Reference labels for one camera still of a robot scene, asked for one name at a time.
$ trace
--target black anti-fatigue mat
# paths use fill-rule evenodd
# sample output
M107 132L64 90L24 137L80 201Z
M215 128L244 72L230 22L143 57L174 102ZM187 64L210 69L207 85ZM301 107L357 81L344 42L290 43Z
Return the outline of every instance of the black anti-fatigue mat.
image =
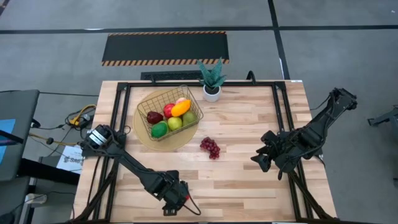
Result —
M110 34L103 66L229 63L224 31L134 32Z

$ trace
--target succulent plant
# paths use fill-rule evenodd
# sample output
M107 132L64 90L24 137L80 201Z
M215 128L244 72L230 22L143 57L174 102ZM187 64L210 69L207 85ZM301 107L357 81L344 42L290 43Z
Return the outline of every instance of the succulent plant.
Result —
M201 74L203 75L203 80L199 80L202 85L206 85L209 89L214 90L215 88L221 86L226 80L226 75L221 75L221 69L223 67L222 58L220 58L216 66L209 72L205 65L201 61L197 61Z

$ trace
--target gold wire basket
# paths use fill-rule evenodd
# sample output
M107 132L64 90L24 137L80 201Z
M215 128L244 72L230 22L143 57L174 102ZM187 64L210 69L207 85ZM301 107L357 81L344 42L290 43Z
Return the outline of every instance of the gold wire basket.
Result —
M179 128L175 131L169 131L169 133L165 134L161 138L153 138L151 135L151 129L152 129L153 124L148 123L148 120L147 120L148 112L150 112L150 111L158 112L161 115L163 115L163 117L165 119L164 112L163 112L164 106L169 103L175 103L181 97L191 100L190 111L192 111L196 115L197 120L186 125L186 126L183 126L182 128ZM190 127L198 124L199 120L201 120L203 118L203 112L199 108L197 101L195 100L191 91L189 90L188 86L186 86L186 85L181 85L181 86L179 86L173 90L167 91L159 96L155 96L151 99L143 101L138 104L137 109L138 109L138 112L142 119L142 123L144 123L147 134L148 134L149 138L153 141L161 141L161 140L168 138L174 134L177 134L187 128L190 128Z

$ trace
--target yellow cable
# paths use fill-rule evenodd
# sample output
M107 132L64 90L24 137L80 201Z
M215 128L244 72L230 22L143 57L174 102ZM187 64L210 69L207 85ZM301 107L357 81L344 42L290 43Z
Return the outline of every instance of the yellow cable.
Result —
M34 133L29 133L29 136L32 136L32 137L35 137L35 138L38 138L38 139L43 139L43 140L47 141L47 138L45 138L43 136L39 136L39 135L34 134ZM61 146L75 146L75 145L77 145L77 142L76 143L67 143L67 142L54 141L54 143L60 144Z
M83 109L81 109L81 111L79 112L79 114L76 117L74 117L73 119L69 120L69 123L71 125L74 125L74 126L79 126L79 120L80 120L81 114L85 110L87 110L88 108L96 108L96 107L97 107L96 105L87 105L87 106L85 106Z

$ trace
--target grape cluster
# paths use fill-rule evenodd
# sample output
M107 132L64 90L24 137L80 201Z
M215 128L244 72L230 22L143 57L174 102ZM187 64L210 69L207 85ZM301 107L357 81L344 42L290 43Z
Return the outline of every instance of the grape cluster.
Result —
M200 148L210 152L210 159L218 159L220 157L220 147L209 137L205 137L201 141Z

